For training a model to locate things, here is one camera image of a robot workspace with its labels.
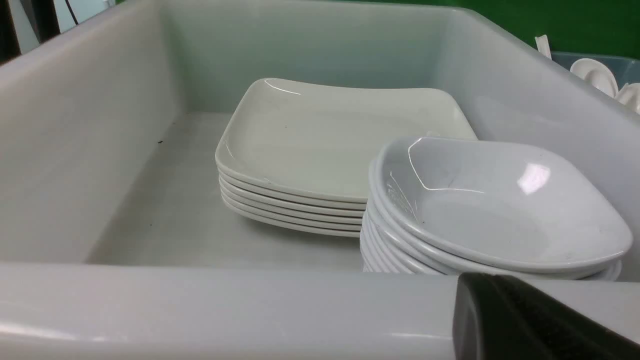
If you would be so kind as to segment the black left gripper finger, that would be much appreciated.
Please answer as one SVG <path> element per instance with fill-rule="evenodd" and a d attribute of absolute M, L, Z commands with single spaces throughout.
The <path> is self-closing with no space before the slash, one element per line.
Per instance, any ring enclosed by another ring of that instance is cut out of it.
<path fill-rule="evenodd" d="M 637 360 L 637 342 L 516 276 L 458 276 L 457 360 Z"/>

